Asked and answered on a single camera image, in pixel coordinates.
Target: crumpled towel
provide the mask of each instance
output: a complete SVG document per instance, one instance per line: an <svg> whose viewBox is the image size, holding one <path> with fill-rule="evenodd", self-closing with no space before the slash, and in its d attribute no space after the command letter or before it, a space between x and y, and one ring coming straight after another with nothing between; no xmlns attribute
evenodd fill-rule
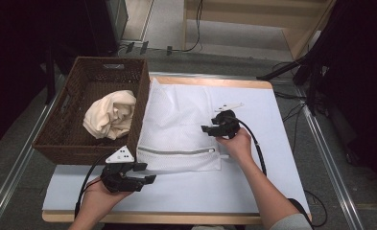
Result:
<svg viewBox="0 0 377 230"><path fill-rule="evenodd" d="M108 94L86 111L83 126L96 139L115 140L129 133L136 98L130 90Z"/></svg>

